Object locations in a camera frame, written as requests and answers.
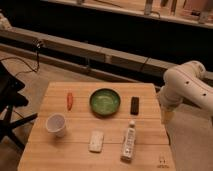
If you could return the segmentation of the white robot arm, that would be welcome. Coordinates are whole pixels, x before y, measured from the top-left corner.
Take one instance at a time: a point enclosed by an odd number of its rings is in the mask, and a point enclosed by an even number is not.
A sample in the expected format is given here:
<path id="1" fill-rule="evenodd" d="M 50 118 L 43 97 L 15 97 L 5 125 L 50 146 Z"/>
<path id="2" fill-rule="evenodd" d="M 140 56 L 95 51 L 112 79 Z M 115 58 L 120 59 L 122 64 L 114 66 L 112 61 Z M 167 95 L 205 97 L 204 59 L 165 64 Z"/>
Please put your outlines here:
<path id="1" fill-rule="evenodd" d="M 202 81 L 206 69 L 199 61 L 173 66 L 164 72 L 164 85 L 157 93 L 161 122 L 167 124 L 173 111 L 186 98 L 213 116 L 213 87 Z"/>

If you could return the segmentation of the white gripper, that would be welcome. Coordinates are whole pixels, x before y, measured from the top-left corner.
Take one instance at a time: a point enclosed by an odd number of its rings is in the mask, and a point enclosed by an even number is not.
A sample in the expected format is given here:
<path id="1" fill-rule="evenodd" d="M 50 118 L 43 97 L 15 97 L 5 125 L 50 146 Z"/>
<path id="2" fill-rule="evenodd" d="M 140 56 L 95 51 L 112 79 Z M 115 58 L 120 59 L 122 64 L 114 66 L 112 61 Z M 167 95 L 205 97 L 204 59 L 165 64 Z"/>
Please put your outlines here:
<path id="1" fill-rule="evenodd" d="M 159 104 L 162 109 L 162 123 L 168 124 L 173 118 L 174 110 L 177 107 L 176 94 L 166 86 L 163 86 L 157 94 Z"/>

